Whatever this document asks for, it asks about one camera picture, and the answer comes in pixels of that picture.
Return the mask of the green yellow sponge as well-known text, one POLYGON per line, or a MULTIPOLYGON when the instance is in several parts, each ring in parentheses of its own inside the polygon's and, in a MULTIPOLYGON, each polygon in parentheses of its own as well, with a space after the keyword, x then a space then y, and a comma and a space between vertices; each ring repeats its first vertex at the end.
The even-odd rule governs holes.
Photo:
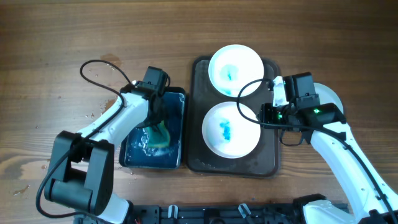
POLYGON ((159 124, 144 128, 147 133, 147 146, 149 148, 164 148, 170 145, 170 133, 164 121, 159 124))

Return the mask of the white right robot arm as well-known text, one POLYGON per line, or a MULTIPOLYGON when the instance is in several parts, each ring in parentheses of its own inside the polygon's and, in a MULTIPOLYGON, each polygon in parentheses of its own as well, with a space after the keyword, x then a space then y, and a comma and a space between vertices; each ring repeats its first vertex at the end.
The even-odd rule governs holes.
POLYGON ((333 103, 261 105, 259 123, 266 129, 299 131, 329 165, 353 210, 349 215, 320 196, 298 200, 305 223, 397 223, 397 193, 377 173, 333 103))

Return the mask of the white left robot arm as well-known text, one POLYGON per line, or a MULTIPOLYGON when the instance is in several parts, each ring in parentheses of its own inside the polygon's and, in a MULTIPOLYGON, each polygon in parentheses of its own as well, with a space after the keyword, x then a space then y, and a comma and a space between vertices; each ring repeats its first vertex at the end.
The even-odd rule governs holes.
POLYGON ((117 93, 112 107, 77 133, 62 131, 54 140, 47 175, 39 185, 35 205, 47 218, 86 216, 108 223, 131 222, 133 204, 113 192, 114 152, 134 128, 153 127, 165 119, 165 85, 139 82, 117 93), (45 198, 73 209, 50 214, 41 206, 45 198))

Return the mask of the white plate front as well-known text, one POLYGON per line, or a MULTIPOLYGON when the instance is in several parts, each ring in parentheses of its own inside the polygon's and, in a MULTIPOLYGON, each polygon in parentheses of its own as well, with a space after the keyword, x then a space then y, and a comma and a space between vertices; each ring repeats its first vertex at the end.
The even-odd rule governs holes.
POLYGON ((201 133, 207 147, 216 155, 238 159, 248 155, 259 143, 261 127, 253 110, 244 104, 226 101, 205 115, 201 133))

